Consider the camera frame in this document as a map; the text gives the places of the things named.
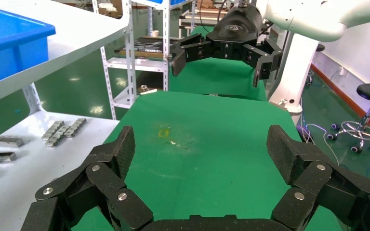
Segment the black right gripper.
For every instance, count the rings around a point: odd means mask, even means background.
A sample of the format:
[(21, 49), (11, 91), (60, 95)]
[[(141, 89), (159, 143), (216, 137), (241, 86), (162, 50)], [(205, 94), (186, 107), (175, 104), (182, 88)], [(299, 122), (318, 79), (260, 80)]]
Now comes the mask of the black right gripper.
[(252, 86), (269, 79), (270, 73), (280, 68), (283, 50), (269, 38), (256, 45), (263, 23), (257, 7), (233, 7), (208, 33), (183, 38), (173, 44), (171, 70), (178, 76), (187, 63), (209, 57), (241, 60), (254, 68)]

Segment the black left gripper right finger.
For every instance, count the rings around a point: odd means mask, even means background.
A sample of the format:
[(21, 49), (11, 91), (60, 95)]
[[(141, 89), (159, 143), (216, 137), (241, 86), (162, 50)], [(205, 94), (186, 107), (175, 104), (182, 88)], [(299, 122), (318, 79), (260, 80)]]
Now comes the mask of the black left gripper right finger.
[(267, 151), (290, 186), (271, 219), (302, 231), (321, 206), (353, 231), (370, 231), (370, 179), (332, 162), (315, 145), (293, 140), (279, 125), (268, 130)]

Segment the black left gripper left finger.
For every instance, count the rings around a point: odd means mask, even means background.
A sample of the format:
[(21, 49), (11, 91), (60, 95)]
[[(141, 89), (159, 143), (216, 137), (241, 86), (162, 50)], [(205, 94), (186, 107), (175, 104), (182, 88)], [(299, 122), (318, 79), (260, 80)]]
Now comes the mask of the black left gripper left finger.
[(124, 126), (76, 169), (37, 190), (22, 230), (69, 231), (93, 208), (116, 231), (142, 230), (153, 222), (153, 213), (125, 183), (134, 153), (133, 128)]

